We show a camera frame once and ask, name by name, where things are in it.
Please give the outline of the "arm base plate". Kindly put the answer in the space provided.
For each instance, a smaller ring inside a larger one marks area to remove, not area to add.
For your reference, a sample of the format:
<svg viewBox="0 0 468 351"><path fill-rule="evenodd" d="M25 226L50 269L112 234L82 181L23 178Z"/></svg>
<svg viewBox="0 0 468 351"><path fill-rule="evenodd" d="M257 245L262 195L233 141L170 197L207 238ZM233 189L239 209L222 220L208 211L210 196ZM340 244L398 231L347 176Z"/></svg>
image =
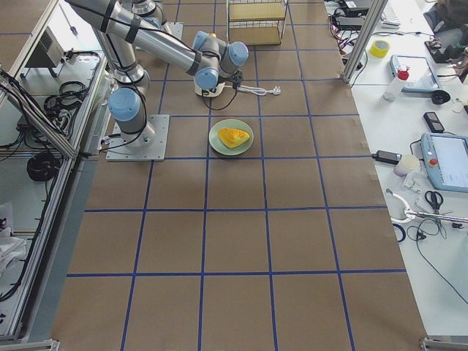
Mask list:
<svg viewBox="0 0 468 351"><path fill-rule="evenodd" d="M170 116L167 114L149 115L146 128L132 142L135 136L121 134L120 127L115 124L113 133L117 133L118 137L110 140L106 160L109 162L163 161L169 124Z"/></svg>

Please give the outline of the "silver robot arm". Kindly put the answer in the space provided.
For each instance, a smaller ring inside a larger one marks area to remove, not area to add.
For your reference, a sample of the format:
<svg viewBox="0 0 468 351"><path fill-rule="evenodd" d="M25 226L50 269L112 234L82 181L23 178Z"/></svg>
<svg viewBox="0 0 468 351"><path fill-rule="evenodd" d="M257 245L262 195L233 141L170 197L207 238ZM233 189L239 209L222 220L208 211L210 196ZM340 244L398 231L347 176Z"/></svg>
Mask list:
<svg viewBox="0 0 468 351"><path fill-rule="evenodd" d="M70 1L69 5L103 42L121 91L130 94L140 105L139 113L133 116L111 113L119 127L125 121L139 122L138 127L121 130L127 144L139 140L148 126L146 90L138 85L146 71L135 58L136 47L185 70L202 91L211 91L225 82L231 82L233 87L241 84L241 67L249 57L248 48L242 42L229 44L200 31L193 45L188 46L146 18L126 10L119 1Z"/></svg>

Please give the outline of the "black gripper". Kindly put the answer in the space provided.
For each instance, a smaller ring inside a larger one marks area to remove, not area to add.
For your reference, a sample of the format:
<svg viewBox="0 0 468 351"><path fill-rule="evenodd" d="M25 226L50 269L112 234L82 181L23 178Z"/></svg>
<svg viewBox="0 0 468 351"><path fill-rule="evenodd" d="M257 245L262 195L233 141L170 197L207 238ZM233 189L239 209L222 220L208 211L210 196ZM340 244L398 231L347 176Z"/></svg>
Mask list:
<svg viewBox="0 0 468 351"><path fill-rule="evenodd" d="M233 74L231 77L230 82L232 83L233 89L238 89L241 87L241 84L243 82L243 73L241 70L238 70Z"/></svg>

